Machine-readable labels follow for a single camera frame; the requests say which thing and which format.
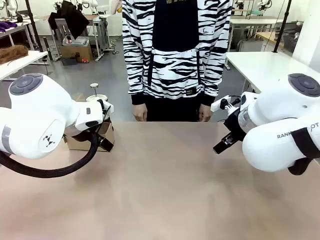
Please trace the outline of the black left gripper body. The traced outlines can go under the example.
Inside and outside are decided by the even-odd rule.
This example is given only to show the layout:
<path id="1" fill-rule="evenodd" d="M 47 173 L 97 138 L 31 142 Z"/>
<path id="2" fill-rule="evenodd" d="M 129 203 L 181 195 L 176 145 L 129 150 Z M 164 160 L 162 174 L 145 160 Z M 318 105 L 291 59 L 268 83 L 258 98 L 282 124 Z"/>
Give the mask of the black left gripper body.
<path id="1" fill-rule="evenodd" d="M 99 134 L 99 131 L 101 130 L 102 128 L 102 123 L 101 124 L 98 124 L 98 125 L 95 125 L 95 126 L 92 126 L 82 132 L 80 132 L 79 134 L 77 135 L 74 135 L 73 138 L 78 141 L 78 142 L 84 142 L 84 141 L 89 141 L 91 142 L 92 140 L 92 135 L 95 134 L 96 137 L 97 137 L 97 142 L 98 143 L 101 143 L 103 141 L 103 137 Z"/>

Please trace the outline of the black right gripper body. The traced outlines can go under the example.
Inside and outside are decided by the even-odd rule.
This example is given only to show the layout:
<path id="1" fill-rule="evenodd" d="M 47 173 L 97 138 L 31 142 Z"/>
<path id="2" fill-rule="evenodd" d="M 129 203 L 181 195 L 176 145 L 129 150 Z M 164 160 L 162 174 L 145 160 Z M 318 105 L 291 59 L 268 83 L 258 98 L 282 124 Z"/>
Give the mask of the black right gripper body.
<path id="1" fill-rule="evenodd" d="M 240 127 L 238 116 L 240 114 L 240 110 L 237 109 L 233 113 L 231 113 L 227 119 L 224 121 L 224 125 L 230 131 L 227 135 L 229 139 L 232 139 L 234 142 L 240 141 L 242 142 L 246 136 L 246 132 Z"/>

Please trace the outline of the person left hand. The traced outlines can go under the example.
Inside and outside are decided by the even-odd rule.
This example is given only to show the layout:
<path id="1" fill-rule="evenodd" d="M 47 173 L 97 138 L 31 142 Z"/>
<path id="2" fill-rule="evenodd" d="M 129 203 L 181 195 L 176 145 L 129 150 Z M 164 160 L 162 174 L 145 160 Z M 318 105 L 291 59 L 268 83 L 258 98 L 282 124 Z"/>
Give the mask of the person left hand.
<path id="1" fill-rule="evenodd" d="M 211 107 L 204 104 L 200 105 L 198 113 L 199 113 L 198 116 L 199 116 L 200 122 L 208 122 L 213 115 L 213 112 L 211 111 Z"/>

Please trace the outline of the person right hand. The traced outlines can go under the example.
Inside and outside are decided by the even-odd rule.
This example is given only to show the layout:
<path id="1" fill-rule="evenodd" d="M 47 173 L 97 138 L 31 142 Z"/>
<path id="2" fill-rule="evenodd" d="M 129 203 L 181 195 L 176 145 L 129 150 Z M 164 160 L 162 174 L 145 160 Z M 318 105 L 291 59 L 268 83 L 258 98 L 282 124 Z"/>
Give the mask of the person right hand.
<path id="1" fill-rule="evenodd" d="M 147 121 L 147 106 L 145 103 L 133 105 L 133 116 L 138 122 L 146 122 Z"/>

